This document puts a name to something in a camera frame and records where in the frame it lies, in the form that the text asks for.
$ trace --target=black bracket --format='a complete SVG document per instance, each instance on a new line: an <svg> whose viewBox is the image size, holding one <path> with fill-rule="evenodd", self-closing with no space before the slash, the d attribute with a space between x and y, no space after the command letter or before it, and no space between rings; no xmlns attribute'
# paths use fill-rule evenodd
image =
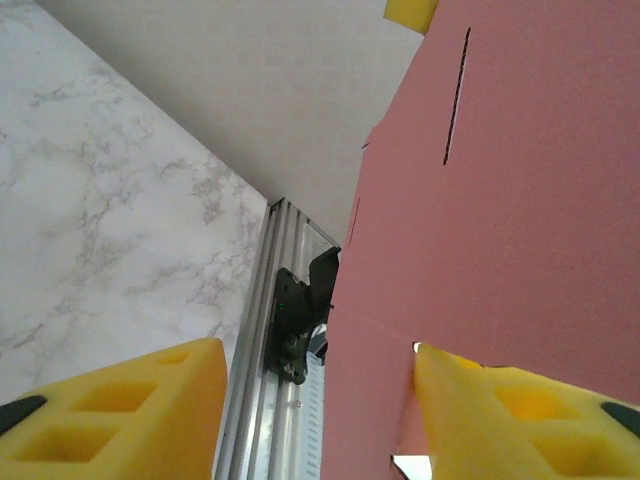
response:
<svg viewBox="0 0 640 480"><path fill-rule="evenodd" d="M286 268L276 274L265 363L285 381L300 385L306 379L313 331L329 318L339 252L340 248L333 247L313 259L309 285Z"/></svg>

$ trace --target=yellow foam block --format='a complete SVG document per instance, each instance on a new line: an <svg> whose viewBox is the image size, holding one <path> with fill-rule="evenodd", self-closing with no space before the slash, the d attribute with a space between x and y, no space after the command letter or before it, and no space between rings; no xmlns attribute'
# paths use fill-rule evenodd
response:
<svg viewBox="0 0 640 480"><path fill-rule="evenodd" d="M202 339L54 383L0 436L0 478L210 479L227 372Z"/></svg>
<svg viewBox="0 0 640 480"><path fill-rule="evenodd" d="M438 0L387 0L384 18L425 34L438 6Z"/></svg>
<svg viewBox="0 0 640 480"><path fill-rule="evenodd" d="M414 381L434 480L640 479L640 438L601 408L615 400L426 345Z"/></svg>

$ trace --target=gray marble veining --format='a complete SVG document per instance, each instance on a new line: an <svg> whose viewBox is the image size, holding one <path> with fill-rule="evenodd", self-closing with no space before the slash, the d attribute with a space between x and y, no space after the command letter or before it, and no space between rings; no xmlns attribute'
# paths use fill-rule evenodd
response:
<svg viewBox="0 0 640 480"><path fill-rule="evenodd" d="M31 1L0 0L0 403L202 336L265 200Z"/></svg>

